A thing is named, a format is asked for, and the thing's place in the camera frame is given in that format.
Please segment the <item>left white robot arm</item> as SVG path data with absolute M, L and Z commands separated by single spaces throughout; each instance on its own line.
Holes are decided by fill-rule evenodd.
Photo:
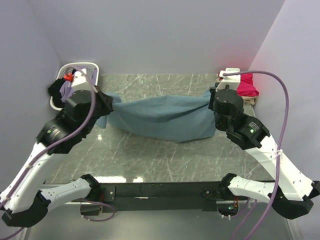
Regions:
M 98 88 L 77 90 L 56 117 L 45 123 L 26 163 L 0 194 L 2 220 L 8 227 L 30 228 L 67 202 L 100 200 L 101 184 L 90 174 L 51 189 L 41 186 L 54 166 L 87 137 L 96 121 L 113 111 L 112 102 L 113 98 Z

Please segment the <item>teal blue t shirt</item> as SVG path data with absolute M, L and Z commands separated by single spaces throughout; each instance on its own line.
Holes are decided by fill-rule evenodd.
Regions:
M 137 136 L 177 143 L 215 135 L 209 91 L 200 96 L 161 95 L 128 102 L 118 94 L 107 95 L 113 98 L 113 112 L 96 121 L 101 129 L 111 125 Z

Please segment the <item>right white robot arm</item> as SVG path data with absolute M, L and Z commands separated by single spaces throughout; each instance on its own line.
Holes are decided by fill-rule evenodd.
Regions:
M 319 196 L 320 183 L 306 177 L 278 149 L 275 139 L 256 117 L 244 113 L 243 100 L 233 89 L 209 89 L 208 108 L 213 111 L 215 127 L 252 156 L 269 173 L 274 182 L 245 179 L 228 173 L 219 182 L 222 198 L 242 196 L 268 203 L 286 219 L 296 219 L 310 212 L 312 198 Z

